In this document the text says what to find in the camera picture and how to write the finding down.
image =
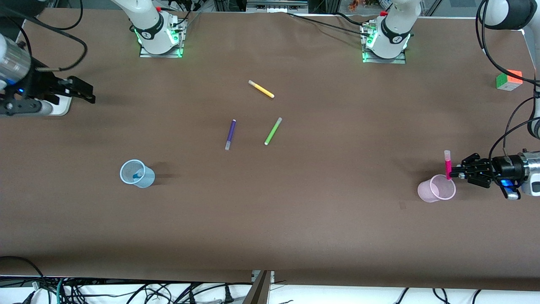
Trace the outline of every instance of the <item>yellow marker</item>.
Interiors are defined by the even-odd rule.
[[[268,97],[270,98],[274,98],[274,94],[270,93],[267,89],[261,87],[260,85],[254,83],[253,81],[248,81],[249,84],[251,84],[252,86],[254,86],[256,89],[258,89],[259,91],[263,92],[264,94],[266,94]]]

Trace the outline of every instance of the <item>white floor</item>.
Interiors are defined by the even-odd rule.
[[[84,294],[111,294],[120,295],[132,293],[141,285],[101,285],[84,286],[80,290]],[[168,286],[171,298],[175,299],[188,284],[173,284]],[[205,284],[197,290],[207,288],[212,284]],[[250,286],[230,286],[231,295],[241,303]],[[271,287],[268,304],[282,304],[293,300],[291,304],[394,304],[401,295],[403,288],[391,287],[337,287],[337,286],[301,286],[301,285],[273,285]],[[0,288],[0,304],[21,303],[33,291],[32,287]],[[451,304],[471,304],[474,290],[469,289],[446,289],[448,301]],[[117,298],[94,297],[87,298],[89,304],[126,304],[130,295]],[[142,304],[144,292],[139,293],[131,304]],[[216,288],[195,296],[197,302],[211,302],[224,299],[223,288]],[[164,298],[153,298],[150,304],[167,304]],[[32,304],[47,304],[47,297],[43,290],[38,291]],[[405,295],[401,304],[439,304],[438,300],[429,288],[411,288]],[[483,290],[476,299],[476,304],[538,304],[540,292],[515,292],[503,290]]]

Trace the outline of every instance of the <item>green marker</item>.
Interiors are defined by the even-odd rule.
[[[270,131],[270,134],[268,134],[268,137],[265,140],[265,146],[267,146],[270,141],[272,140],[272,137],[274,136],[275,131],[278,129],[279,124],[281,123],[281,117],[278,118],[278,121],[275,122],[274,128],[272,128],[272,131]]]

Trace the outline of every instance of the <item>marker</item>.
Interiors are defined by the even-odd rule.
[[[451,180],[450,172],[452,172],[452,159],[450,158],[450,150],[444,151],[444,165],[446,166],[446,179]]]
[[[260,85],[254,83],[253,81],[248,81],[249,84],[251,84],[252,86],[254,86],[256,89],[258,89],[259,91],[263,92],[264,94],[266,94],[268,97],[270,98],[274,98],[274,94],[270,93],[267,89],[261,87]]]
[[[236,127],[236,120],[231,121],[231,126],[229,127],[229,135],[227,136],[227,143],[225,144],[225,150],[229,151],[231,147],[231,140],[233,140],[234,127]]]
[[[268,137],[265,140],[265,146],[267,146],[270,141],[272,140],[272,137],[274,136],[275,131],[278,129],[279,124],[281,123],[281,117],[278,118],[278,121],[275,122],[274,128],[272,128],[272,131],[270,131],[270,134],[268,134]]]

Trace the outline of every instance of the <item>pink marker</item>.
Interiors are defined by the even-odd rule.
[[[452,172],[452,160],[450,159],[450,150],[444,151],[444,164],[446,165],[446,179],[451,180],[450,172]]]

